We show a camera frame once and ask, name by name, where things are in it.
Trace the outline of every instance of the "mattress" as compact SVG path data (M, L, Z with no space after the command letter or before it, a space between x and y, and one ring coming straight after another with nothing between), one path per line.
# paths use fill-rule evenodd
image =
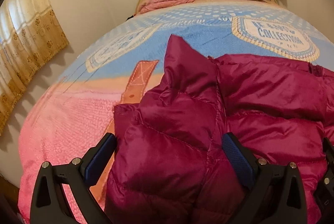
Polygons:
M136 16L85 50L27 116L19 139L19 208L27 223L41 163L59 165L82 157L112 131L114 106L139 102L159 84L171 34L205 56L277 56L334 70L334 45L308 22L274 4L212 0ZM85 223L69 188L65 191L77 220ZM93 190L101 207L104 192L104 184Z

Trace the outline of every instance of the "sheer curtain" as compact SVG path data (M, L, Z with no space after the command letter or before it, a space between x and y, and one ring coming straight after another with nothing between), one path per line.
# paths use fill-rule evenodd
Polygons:
M49 0L0 7L0 134L34 74L68 45Z

